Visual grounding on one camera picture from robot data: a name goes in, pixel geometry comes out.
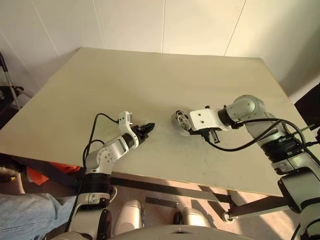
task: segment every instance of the white wall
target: white wall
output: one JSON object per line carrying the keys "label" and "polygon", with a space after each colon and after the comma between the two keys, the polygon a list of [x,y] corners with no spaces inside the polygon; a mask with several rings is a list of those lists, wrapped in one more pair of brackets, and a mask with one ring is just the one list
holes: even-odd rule
{"label": "white wall", "polygon": [[28,92],[80,47],[262,58],[295,102],[320,81],[320,0],[0,1],[0,51]]}

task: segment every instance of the orange object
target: orange object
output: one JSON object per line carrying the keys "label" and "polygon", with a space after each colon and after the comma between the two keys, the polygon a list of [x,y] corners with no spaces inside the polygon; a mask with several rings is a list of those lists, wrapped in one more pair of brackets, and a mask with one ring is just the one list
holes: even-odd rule
{"label": "orange object", "polygon": [[[65,174],[77,172],[80,169],[79,166],[67,165],[62,163],[50,162],[50,164],[59,169],[60,171],[64,172]],[[37,172],[36,170],[30,167],[27,167],[26,170],[29,178],[37,185],[41,185],[49,180],[48,177],[42,175],[40,172]]]}

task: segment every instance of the floor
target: floor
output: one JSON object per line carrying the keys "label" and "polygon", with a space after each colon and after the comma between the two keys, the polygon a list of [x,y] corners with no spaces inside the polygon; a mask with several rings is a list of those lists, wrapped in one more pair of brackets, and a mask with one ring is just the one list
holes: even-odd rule
{"label": "floor", "polygon": [[[116,174],[116,177],[122,177],[132,180],[145,181],[143,177]],[[213,191],[218,194],[227,194],[227,190],[221,188],[206,188],[196,184],[174,182],[160,179],[149,179],[149,182],[181,187],[194,190]],[[60,186],[59,184],[48,181],[41,186],[34,183],[29,183],[25,175],[22,175],[23,187],[26,193],[43,193],[47,192],[54,197],[64,197],[73,195],[69,189]],[[295,227],[298,224],[298,216],[290,210],[269,213],[261,216],[253,216],[242,219],[237,219],[234,223],[224,223],[220,216],[228,210],[229,204],[208,202],[206,200],[191,199],[184,196],[176,196],[164,193],[156,193],[146,190],[133,189],[119,186],[116,199],[109,205],[109,209],[113,216],[113,223],[121,209],[121,206],[128,200],[137,199],[144,207],[145,211],[145,226],[156,226],[164,224],[172,224],[173,216],[177,209],[182,210],[184,207],[192,207],[201,211],[208,219],[213,228],[225,230],[228,232],[244,235],[256,240],[287,240],[290,239]],[[0,184],[0,192],[5,193],[6,189],[12,190],[8,184]],[[247,202],[252,202],[264,197],[261,194],[247,192],[231,192],[232,199],[236,204],[241,205]],[[145,203],[146,197],[157,198],[176,202],[176,208],[162,206],[158,204]]]}

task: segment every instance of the beige table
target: beige table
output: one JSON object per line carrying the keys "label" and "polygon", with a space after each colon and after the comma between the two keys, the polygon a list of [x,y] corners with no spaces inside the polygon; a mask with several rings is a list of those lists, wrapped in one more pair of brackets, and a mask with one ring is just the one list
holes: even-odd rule
{"label": "beige table", "polygon": [[[156,125],[115,172],[278,196],[279,176],[257,145],[222,152],[172,127],[178,109],[221,108],[244,94],[262,99],[275,116],[306,126],[260,59],[82,48],[0,131],[0,152],[81,166],[95,115],[117,118],[127,110],[134,123]],[[94,138],[118,134],[116,124],[100,118]],[[305,136],[314,141],[309,131]],[[251,140],[244,127],[219,132],[219,138],[226,148]],[[317,146],[311,150],[320,156]]]}

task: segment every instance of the blue jeans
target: blue jeans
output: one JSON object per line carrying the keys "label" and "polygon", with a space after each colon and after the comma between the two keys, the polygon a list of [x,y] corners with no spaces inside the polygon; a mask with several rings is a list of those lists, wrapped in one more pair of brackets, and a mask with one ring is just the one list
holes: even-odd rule
{"label": "blue jeans", "polygon": [[0,194],[0,239],[41,240],[68,221],[75,200],[48,193]]}

